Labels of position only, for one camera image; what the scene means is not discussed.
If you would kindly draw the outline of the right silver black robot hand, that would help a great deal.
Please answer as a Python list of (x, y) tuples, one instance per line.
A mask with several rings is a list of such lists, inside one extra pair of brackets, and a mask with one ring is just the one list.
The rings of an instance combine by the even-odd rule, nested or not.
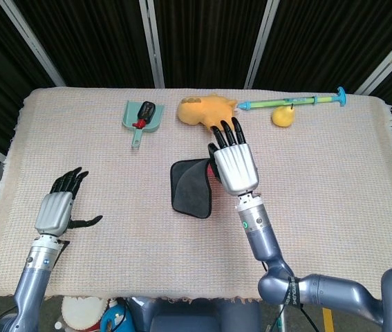
[(231, 118), (212, 126), (215, 142), (208, 144), (212, 171), (231, 196), (251, 194), (259, 185), (259, 174), (240, 122)]

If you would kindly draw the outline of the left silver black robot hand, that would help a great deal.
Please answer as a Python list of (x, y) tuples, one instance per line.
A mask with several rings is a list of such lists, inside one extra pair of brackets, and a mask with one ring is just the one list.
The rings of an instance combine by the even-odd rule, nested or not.
[(73, 204), (82, 181), (87, 176), (88, 171), (78, 167), (55, 180), (50, 192), (45, 195), (37, 215), (35, 229), (39, 234), (60, 237), (68, 229), (88, 228), (102, 220), (102, 215), (90, 220), (72, 219)]

